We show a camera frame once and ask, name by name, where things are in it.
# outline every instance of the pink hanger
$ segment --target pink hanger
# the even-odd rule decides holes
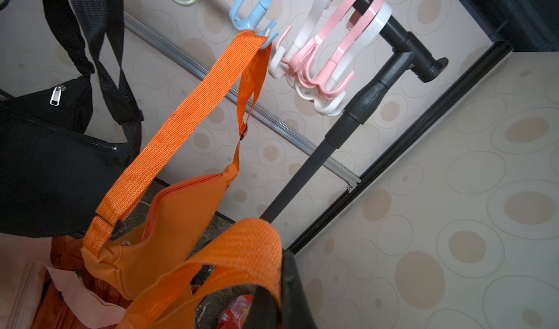
[[[305,57],[305,63],[303,68],[299,71],[297,79],[299,83],[304,88],[315,88],[318,87],[319,94],[326,99],[333,99],[338,96],[349,84],[352,78],[355,76],[353,71],[346,77],[346,79],[339,83],[339,85],[333,90],[328,90],[326,83],[332,77],[334,70],[338,67],[338,64],[344,55],[344,53],[352,46],[353,42],[360,36],[361,33],[367,28],[367,26],[373,21],[374,17],[380,11],[384,0],[373,0],[371,5],[368,7],[367,11],[363,16],[361,16],[357,11],[353,12],[353,15],[347,23],[347,28],[349,33],[341,41],[336,51],[332,54],[332,57],[328,59],[326,65],[320,70],[315,78],[311,78],[310,69],[314,63],[314,57],[318,52],[318,46],[313,46],[311,53]]]
[[[293,74],[297,74],[302,68],[305,62],[305,57],[311,52],[312,49],[318,50],[320,45],[324,42],[324,40],[332,33],[336,25],[345,17],[349,9],[351,9],[353,3],[356,0],[343,0],[343,2],[339,5],[336,11],[332,14],[332,16],[326,22],[326,25],[323,27],[320,32],[313,38],[311,38],[295,56],[291,59],[282,58],[282,62],[287,64],[290,69],[290,72]],[[279,39],[279,43],[285,38],[287,33],[291,27],[288,27],[286,32],[282,34]]]

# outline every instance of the blue hanger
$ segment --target blue hanger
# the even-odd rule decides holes
[[[241,19],[239,17],[239,9],[241,8],[241,5],[243,4],[244,0],[236,0],[235,4],[233,4],[233,7],[231,8],[231,11],[229,12],[229,20],[231,20],[233,26],[239,31],[242,30],[255,31],[256,26],[260,23],[264,15],[266,15],[266,12],[268,11],[270,4],[272,4],[272,1],[273,0],[260,0],[256,5],[256,7],[254,8],[254,10],[248,16],[248,18]],[[271,30],[276,25],[276,23],[277,23],[276,19],[271,20],[268,26],[266,26],[266,28],[262,32],[257,34],[259,36],[266,36],[266,33],[269,30]],[[265,49],[267,46],[269,46],[269,44],[277,37],[278,34],[279,34],[278,31],[271,32],[268,39],[260,47],[260,49]]]

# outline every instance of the red package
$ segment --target red package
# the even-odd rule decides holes
[[[254,295],[241,295],[231,301],[227,308],[221,312],[217,329],[242,329],[247,320],[248,311]]]

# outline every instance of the orange strap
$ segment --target orange strap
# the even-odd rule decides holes
[[[238,115],[246,107],[255,91],[254,101],[266,77],[271,49],[260,50],[266,37],[257,36],[246,30],[235,38],[206,78],[186,98],[163,124],[149,144],[120,175],[105,195],[84,238],[84,247],[98,255],[101,247],[110,238],[118,220],[124,221],[134,210],[145,191],[157,175],[192,135],[196,127],[223,100],[239,76],[243,74],[239,89]],[[246,125],[239,120],[239,133]]]
[[[194,312],[206,295],[240,284],[268,289],[281,306],[281,260],[276,230],[264,220],[241,220],[144,290],[126,310],[117,329],[144,329],[156,321],[157,328],[194,329]],[[216,265],[216,269],[192,295],[190,281],[202,265]]]

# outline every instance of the aluminum rail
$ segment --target aluminum rail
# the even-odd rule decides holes
[[[161,34],[159,34],[159,32],[152,29],[145,22],[127,10],[124,10],[124,24],[127,29],[136,33],[138,36],[150,43],[150,45],[157,48],[161,53],[165,54],[169,59],[176,62],[179,66],[183,67],[186,71],[198,77],[200,80],[204,79],[210,71],[198,61],[193,59],[189,54],[186,54],[181,48],[164,38]],[[230,102],[236,104],[238,92],[238,89],[233,87],[225,97]],[[251,107],[252,101],[249,101],[247,103],[247,111],[250,110]],[[255,105],[254,110],[252,111],[252,117],[266,125],[285,140],[289,141],[305,154],[310,156],[316,149],[315,144],[292,130],[287,124],[262,107]],[[349,184],[350,189],[353,189],[353,187],[357,186],[357,184],[361,182],[361,179],[357,175],[332,157],[326,160],[324,166],[341,179],[345,180]]]

